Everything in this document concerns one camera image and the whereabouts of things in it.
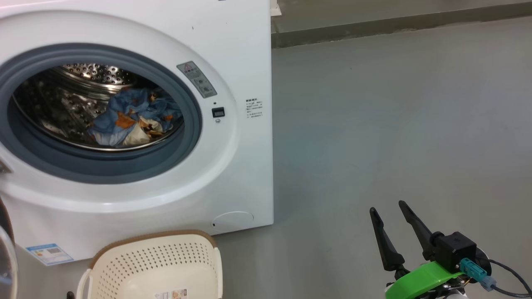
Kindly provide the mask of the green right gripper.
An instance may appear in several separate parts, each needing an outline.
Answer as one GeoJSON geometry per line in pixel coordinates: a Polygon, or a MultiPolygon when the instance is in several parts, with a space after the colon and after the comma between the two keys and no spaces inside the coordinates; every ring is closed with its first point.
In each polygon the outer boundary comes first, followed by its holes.
{"type": "MultiPolygon", "coordinates": [[[[422,247],[424,259],[433,261],[434,249],[431,243],[433,233],[405,201],[399,201],[399,208],[406,222],[414,229],[422,247]]],[[[406,270],[403,265],[404,257],[394,248],[376,208],[370,208],[370,217],[383,268],[395,273],[395,282],[388,283],[386,286],[386,299],[467,298],[464,288],[473,281],[470,277],[461,272],[450,274],[436,262],[423,264],[414,271],[406,270]]]]}

